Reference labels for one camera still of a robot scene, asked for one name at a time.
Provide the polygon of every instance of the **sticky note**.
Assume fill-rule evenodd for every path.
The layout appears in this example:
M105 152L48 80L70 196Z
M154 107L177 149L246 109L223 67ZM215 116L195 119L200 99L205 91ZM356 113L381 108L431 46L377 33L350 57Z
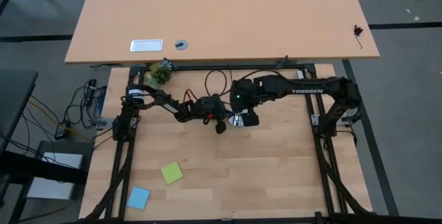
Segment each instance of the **sticky note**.
M167 184L171 184L182 177L182 172L177 162L172 162L161 168L161 172Z
M144 209L146 207L147 199L149 198L150 193L150 190L133 187L131 196L129 196L129 201L127 202L127 206Z

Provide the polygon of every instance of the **wooden tabletop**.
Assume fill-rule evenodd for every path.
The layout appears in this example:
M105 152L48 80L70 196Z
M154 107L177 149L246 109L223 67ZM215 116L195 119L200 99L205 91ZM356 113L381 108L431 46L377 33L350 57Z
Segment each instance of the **wooden tabletop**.
M331 64L316 65L316 70L319 77L334 75ZM295 70L281 71L294 78ZM112 70L104 118L120 113L128 72L128 68ZM174 72L163 89L180 101L187 88L203 96L207 72ZM232 77L248 72L232 71ZM223 76L212 73L209 91L220 92L223 85ZM328 109L333 100L323 98ZM151 195L145 210L128 207L126 220L306 217L316 211L326 215L305 97L290 95L266 102L256 112L259 126L228 125L219 135L214 123L179 123L162 107L140 111L129 193L132 187L141 187L151 190ZM371 209L352 135L338 133L333 142L343 183L363 207ZM115 148L116 142L109 140L94 151L80 217L89 214L107 190ZM160 168L175 161L184 177L167 185ZM338 206L335 194L334 202ZM118 203L119 192L114 213Z
M364 29L356 40L354 26ZM159 52L130 51L161 39ZM188 48L175 43L186 40ZM379 57L358 0L86 0L67 63Z

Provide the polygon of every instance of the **gray floor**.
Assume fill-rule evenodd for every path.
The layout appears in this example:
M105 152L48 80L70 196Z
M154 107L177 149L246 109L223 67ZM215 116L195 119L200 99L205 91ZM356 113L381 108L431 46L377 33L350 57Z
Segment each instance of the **gray floor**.
M370 24L442 21L440 0L360 0ZM0 37L22 35L65 35L73 33L84 0L11 0L0 17ZM376 61L352 62L361 93L372 121L399 212L404 216L442 218L442 28L373 30L381 52ZM39 72L34 95L61 115L72 92L90 78L107 82L109 69L66 65L69 41L0 43L0 68L35 69ZM344 74L342 64L335 68ZM48 129L44 116L31 109ZM47 139L30 126L31 146ZM82 130L92 136L93 131ZM358 153L375 211L386 214L372 160L361 127ZM13 136L25 142L26 127L19 123ZM12 186L6 206L0 209L0 223L8 220L19 187ZM28 223L74 221L79 204L32 200L23 218L72 205L66 211Z

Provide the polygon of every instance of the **small plant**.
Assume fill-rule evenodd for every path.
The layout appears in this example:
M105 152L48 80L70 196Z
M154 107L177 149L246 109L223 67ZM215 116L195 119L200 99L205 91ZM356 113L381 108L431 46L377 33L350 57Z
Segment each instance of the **small plant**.
M151 65L151 77L158 84L164 84L171 78L171 71L162 63L154 63Z

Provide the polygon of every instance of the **yellow cable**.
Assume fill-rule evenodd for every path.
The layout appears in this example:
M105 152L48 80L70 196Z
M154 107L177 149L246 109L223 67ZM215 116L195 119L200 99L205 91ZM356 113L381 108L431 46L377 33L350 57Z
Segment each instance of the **yellow cable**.
M39 110L40 110L40 111L41 111L46 117L48 117L48 119L49 119L52 123L54 123L54 124L56 124L57 126L62 127L63 129L66 129L66 130L68 130L68 131L70 131L70 132L72 132L72 133L74 133L74 134L76 134L76 135L82 137L83 139L85 139L85 140L87 140L87 141L90 141L90 138L86 137L86 136L83 135L82 133L80 133L80 132L78 132L78 131L76 131L76 130L74 130L74 129L71 129L71 128L68 128L68 127L65 127L64 125L58 123L58 121L54 120L54 119L53 119L48 113L46 113L46 111L43 110L39 105L37 105L37 104L35 104L34 102L31 102L31 101L29 101L29 104L31 104L31 106L35 107L36 109L39 109Z

